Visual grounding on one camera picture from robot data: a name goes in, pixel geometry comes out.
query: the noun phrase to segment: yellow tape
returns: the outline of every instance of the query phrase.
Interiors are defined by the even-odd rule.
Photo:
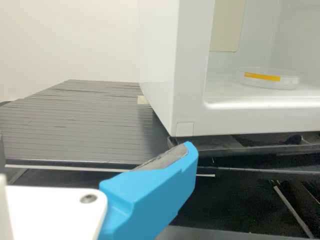
[[[269,81],[275,81],[275,82],[279,82],[281,80],[280,76],[264,75],[264,74],[258,74],[253,72],[245,72],[244,76],[246,78],[262,79],[262,80],[269,80]]]

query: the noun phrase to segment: beige panel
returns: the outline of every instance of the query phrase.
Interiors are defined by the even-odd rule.
[[[215,0],[210,51],[236,52],[246,0]]]

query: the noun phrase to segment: white lab instrument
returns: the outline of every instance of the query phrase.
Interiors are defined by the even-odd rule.
[[[320,1],[138,3],[139,82],[171,136],[320,130]]]

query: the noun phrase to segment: screw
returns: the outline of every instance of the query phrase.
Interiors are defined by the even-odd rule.
[[[97,200],[97,198],[98,197],[96,195],[87,194],[80,199],[80,202],[83,204],[90,204],[90,203],[93,203],[95,200]]]

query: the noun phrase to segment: white surface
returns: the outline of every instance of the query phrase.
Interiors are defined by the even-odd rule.
[[[0,174],[0,239],[13,240],[6,195],[6,176]]]
[[[137,0],[8,0],[0,8],[0,102],[68,79],[137,81]]]
[[[106,196],[95,189],[7,186],[15,240],[95,240],[107,209]],[[92,203],[81,197],[97,196]]]
[[[171,56],[170,66],[153,68],[168,73],[174,67],[173,92],[161,95],[157,87],[142,88],[148,99],[154,98],[149,102],[169,134],[179,136],[180,123],[193,123],[184,132],[194,136],[320,130],[320,1],[246,0],[238,50],[209,54],[214,3],[178,1],[177,25],[172,22],[177,30],[174,63]],[[157,11],[164,15],[166,9]],[[152,45],[157,49],[163,43],[156,38]],[[293,70],[300,84],[278,90],[231,80],[238,69],[256,67]],[[172,95],[171,104],[167,99]]]
[[[171,128],[179,0],[138,0],[138,81],[141,90]]]

